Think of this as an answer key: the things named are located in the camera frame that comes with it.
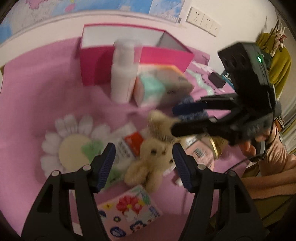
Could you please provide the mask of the pink sleeved right forearm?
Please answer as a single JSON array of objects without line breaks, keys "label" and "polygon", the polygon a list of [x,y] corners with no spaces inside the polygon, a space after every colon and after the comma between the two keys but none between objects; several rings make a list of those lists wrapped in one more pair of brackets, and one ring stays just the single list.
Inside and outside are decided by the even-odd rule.
[{"label": "pink sleeved right forearm", "polygon": [[252,199],[265,199],[295,194],[295,155],[289,154],[282,144],[277,126],[256,138],[266,141],[268,149],[260,158],[260,177],[242,178]]}]

